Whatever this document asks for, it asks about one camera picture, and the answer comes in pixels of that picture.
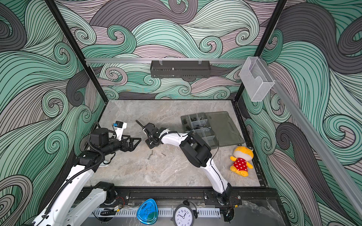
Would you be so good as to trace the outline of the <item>yellow red plush toy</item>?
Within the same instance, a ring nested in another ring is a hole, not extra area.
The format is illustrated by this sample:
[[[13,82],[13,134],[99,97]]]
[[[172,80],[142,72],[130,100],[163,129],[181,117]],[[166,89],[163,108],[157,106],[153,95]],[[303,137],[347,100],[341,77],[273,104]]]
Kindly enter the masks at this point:
[[[230,156],[231,161],[233,161],[230,170],[242,177],[247,177],[249,175],[248,170],[253,169],[251,164],[253,158],[254,153],[251,147],[237,147]]]

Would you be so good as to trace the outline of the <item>black wall shelf tray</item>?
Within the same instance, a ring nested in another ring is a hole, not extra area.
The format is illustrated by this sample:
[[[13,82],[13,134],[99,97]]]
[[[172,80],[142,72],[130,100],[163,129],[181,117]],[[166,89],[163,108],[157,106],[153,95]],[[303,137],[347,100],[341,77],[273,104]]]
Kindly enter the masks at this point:
[[[150,73],[154,78],[208,78],[211,65],[209,61],[201,60],[154,60]]]

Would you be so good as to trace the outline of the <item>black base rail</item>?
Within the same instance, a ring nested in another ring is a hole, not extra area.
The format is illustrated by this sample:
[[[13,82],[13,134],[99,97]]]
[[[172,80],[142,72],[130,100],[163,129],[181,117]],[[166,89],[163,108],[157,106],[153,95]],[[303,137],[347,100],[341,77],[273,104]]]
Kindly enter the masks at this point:
[[[115,186],[119,200],[125,204],[136,201],[154,199],[155,201],[190,200],[206,205],[220,205],[221,199],[212,187],[126,187]],[[243,200],[277,200],[279,195],[275,189],[265,187],[233,187],[227,192],[226,201],[232,205],[240,204]]]

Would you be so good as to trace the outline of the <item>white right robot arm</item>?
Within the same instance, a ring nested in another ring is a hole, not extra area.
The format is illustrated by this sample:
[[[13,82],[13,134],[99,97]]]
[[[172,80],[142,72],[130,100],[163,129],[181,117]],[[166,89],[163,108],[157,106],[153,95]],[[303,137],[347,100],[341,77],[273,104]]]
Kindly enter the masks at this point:
[[[188,161],[195,167],[201,168],[211,182],[212,188],[216,193],[216,198],[223,205],[230,204],[232,193],[231,184],[221,175],[214,163],[211,147],[197,133],[190,131],[188,133],[179,133],[167,128],[158,129],[154,124],[148,123],[142,125],[146,134],[146,144],[150,149],[158,147],[161,144],[173,145],[179,147]]]

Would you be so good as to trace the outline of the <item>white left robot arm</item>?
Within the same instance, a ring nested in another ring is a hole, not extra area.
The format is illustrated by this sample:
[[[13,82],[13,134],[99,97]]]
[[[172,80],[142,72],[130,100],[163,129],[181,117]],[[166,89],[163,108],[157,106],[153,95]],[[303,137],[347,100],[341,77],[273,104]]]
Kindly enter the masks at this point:
[[[115,202],[117,193],[114,184],[99,182],[86,198],[73,206],[107,155],[117,151],[132,152],[141,142],[141,138],[125,135],[123,131],[126,127],[127,124],[121,121],[116,121],[112,130],[95,123],[95,129],[88,135],[86,149],[77,156],[63,185],[30,223],[31,226],[80,226],[97,207]]]

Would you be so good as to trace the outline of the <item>small analog alarm clock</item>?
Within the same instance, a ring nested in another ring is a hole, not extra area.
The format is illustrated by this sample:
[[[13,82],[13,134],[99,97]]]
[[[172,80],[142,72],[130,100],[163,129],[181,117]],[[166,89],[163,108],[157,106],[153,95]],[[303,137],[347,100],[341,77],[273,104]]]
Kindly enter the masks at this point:
[[[196,205],[185,200],[174,209],[171,221],[174,226],[193,226],[198,216]]]

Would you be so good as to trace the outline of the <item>clear acrylic wall holder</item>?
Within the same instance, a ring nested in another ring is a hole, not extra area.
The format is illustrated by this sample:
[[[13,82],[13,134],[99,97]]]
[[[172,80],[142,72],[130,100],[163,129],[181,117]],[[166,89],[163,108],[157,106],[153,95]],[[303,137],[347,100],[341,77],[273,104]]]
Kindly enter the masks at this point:
[[[252,102],[261,102],[275,82],[265,60],[248,57],[239,73],[244,87]]]

